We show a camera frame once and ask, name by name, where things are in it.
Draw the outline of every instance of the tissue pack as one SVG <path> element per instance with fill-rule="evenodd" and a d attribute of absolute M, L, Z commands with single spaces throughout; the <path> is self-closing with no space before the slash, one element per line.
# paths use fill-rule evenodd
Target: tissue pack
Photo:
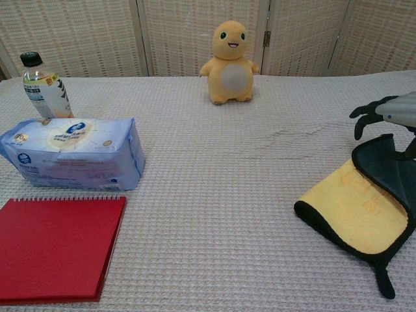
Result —
<path fill-rule="evenodd" d="M 25 120 L 0 136 L 0 154 L 47 187 L 132 190 L 145 163 L 133 118 Z"/>

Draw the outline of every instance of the table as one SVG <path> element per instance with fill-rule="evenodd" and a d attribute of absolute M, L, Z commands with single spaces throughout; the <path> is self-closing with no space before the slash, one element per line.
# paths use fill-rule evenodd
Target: table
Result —
<path fill-rule="evenodd" d="M 101 300 L 0 311 L 416 311 L 416 234 L 388 266 L 381 296 L 371 267 L 294 214 L 295 201 L 382 133 L 354 140 L 359 106 L 416 89 L 416 71 L 360 77 L 255 76 L 254 99 L 214 106 L 206 78 L 65 78 L 77 117 L 134 116 L 146 154 Z M 0 132 L 37 116 L 20 79 L 0 83 Z M 91 196 L 32 187 L 0 159 L 9 198 Z"/>

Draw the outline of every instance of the stuffed toy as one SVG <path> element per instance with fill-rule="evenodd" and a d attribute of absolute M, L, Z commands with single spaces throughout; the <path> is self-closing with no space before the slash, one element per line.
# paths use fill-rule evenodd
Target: stuffed toy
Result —
<path fill-rule="evenodd" d="M 248 36 L 237 21 L 225 21 L 213 37 L 214 57 L 202 66 L 200 76 L 208 76 L 209 97 L 213 104 L 229 99 L 248 101 L 253 95 L 253 73 L 259 68 L 243 57 Z"/>

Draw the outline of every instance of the red notebook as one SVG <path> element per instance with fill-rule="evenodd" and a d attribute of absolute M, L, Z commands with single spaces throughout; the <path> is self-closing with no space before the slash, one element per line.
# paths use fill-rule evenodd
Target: red notebook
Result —
<path fill-rule="evenodd" d="M 98 301 L 125 203 L 9 200 L 0 210 L 0 304 Z"/>

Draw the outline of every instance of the robotic arm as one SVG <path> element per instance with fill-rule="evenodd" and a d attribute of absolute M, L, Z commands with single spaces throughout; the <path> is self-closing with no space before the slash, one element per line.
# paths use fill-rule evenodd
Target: robotic arm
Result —
<path fill-rule="evenodd" d="M 354 109 L 350 118 L 362 116 L 356 124 L 354 136 L 359 140 L 366 125 L 376 122 L 391 122 L 403 125 L 416 136 L 416 92 L 403 96 L 386 96 L 385 98 Z M 405 161 L 416 158 L 416 138 L 410 143 L 406 151 L 396 151 L 392 158 Z"/>

